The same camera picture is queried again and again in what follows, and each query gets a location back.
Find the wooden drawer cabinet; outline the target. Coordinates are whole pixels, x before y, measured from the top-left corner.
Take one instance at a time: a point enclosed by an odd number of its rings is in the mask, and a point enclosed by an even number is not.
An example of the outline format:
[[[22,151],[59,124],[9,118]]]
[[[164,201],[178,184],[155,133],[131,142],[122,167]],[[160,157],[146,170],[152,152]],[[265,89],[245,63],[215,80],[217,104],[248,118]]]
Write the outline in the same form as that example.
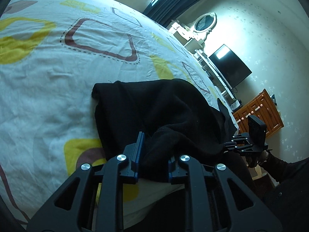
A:
[[[267,138],[284,127],[279,111],[266,89],[233,114],[239,133],[249,131],[248,119],[251,115],[257,116],[266,124]]]

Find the white tv stand shelf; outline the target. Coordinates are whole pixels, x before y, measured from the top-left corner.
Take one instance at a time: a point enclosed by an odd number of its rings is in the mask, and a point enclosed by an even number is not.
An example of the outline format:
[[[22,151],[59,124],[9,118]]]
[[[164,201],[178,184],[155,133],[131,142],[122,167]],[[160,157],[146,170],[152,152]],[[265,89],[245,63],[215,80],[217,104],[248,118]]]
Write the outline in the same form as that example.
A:
[[[211,23],[206,24],[207,27],[203,30],[196,29],[199,21],[200,19],[197,19],[190,28],[180,23],[178,20],[172,20],[168,25],[168,31],[193,55],[202,69],[213,77],[213,82],[215,86],[219,87],[221,95],[231,102],[235,102],[237,98],[235,97],[232,87],[204,52],[206,39],[215,28],[217,19],[216,17],[212,17]]]

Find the patterned white bed sheet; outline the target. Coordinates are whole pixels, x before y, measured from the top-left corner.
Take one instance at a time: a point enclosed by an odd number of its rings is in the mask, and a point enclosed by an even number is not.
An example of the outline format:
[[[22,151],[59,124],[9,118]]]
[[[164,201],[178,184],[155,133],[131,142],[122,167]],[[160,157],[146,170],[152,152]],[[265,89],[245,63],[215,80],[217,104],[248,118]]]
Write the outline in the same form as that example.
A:
[[[180,78],[223,97],[165,28],[114,0],[1,0],[1,231],[25,231],[83,164],[105,162],[96,83]]]

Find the black flat television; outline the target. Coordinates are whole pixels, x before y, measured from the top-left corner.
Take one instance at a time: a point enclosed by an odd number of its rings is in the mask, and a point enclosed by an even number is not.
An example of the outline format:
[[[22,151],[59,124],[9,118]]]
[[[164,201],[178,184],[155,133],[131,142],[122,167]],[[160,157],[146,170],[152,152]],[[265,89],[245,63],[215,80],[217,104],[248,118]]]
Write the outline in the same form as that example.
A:
[[[235,88],[252,73],[244,62],[225,44],[210,55],[209,59],[231,89]]]

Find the black pants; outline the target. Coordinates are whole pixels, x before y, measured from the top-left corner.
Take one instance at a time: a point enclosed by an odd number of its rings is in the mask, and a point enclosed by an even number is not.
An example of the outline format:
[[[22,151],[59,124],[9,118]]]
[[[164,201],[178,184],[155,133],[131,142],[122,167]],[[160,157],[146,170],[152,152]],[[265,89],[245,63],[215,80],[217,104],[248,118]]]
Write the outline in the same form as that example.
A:
[[[201,92],[181,79],[97,83],[95,121],[107,159],[145,135],[139,163],[142,179],[166,182],[168,161],[186,154],[214,166],[235,155],[223,151],[236,132],[228,109],[209,106]]]

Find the oval white framed mirror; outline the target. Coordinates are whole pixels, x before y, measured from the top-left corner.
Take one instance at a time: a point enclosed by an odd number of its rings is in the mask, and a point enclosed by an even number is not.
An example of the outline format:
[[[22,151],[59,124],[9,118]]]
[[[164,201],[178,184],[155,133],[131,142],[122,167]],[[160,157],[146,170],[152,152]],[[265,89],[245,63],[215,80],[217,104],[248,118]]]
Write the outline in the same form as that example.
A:
[[[216,13],[205,13],[196,19],[193,30],[197,33],[211,31],[217,23]]]

